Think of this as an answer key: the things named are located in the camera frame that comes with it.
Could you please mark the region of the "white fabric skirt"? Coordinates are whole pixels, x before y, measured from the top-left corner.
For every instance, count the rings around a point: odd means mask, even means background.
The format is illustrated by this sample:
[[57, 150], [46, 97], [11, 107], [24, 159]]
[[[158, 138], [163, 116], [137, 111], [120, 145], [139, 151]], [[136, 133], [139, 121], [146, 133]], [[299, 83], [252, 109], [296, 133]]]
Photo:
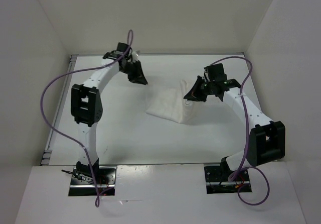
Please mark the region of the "white fabric skirt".
[[180, 80], [177, 87], [152, 85], [145, 94], [145, 112], [154, 117], [186, 124], [200, 109], [200, 103], [184, 99], [191, 82]]

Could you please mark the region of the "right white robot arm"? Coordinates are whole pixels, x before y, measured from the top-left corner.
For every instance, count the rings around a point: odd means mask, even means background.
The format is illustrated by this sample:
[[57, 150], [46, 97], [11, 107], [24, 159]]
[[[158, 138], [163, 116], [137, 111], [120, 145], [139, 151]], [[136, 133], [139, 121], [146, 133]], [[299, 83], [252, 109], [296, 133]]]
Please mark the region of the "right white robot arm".
[[285, 157], [285, 125], [265, 115], [245, 94], [244, 82], [229, 79], [223, 64], [204, 68], [204, 76], [198, 76], [184, 99], [205, 102], [214, 95], [231, 108], [245, 125], [246, 139], [243, 151], [222, 159], [220, 175], [233, 180], [242, 170], [257, 167]]

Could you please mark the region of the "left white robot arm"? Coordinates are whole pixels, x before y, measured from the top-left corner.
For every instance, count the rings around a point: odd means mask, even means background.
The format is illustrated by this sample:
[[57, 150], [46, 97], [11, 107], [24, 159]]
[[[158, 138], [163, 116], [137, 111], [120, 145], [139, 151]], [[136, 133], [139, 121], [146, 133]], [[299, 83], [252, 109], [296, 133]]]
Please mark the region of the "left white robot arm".
[[96, 70], [86, 81], [74, 84], [71, 88], [71, 115], [78, 125], [78, 141], [85, 149], [85, 153], [78, 158], [76, 170], [90, 184], [97, 182], [100, 177], [96, 130], [103, 115], [101, 93], [120, 72], [127, 75], [129, 82], [148, 84], [137, 53], [127, 43], [118, 43], [116, 50], [107, 52], [101, 65], [102, 68]]

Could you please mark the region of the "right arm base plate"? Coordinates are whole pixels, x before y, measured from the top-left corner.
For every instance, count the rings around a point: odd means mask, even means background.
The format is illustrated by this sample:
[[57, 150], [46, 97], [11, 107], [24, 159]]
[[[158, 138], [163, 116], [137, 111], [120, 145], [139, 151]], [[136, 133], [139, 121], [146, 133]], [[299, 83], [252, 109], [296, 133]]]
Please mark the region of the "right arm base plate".
[[226, 194], [252, 192], [247, 171], [242, 171], [233, 181], [228, 181], [228, 175], [223, 175], [219, 163], [204, 165], [207, 194]]

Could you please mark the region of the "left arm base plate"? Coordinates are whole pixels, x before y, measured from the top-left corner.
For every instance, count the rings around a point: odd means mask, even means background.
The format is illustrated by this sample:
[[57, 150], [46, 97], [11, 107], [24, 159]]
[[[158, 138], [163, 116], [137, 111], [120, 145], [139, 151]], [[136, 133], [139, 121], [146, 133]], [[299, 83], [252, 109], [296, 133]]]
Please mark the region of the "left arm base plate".
[[[116, 166], [100, 166], [100, 174], [96, 181], [98, 191], [103, 192], [103, 196], [115, 195], [116, 172]], [[92, 177], [78, 173], [76, 167], [68, 173], [71, 174], [68, 196], [96, 196]]]

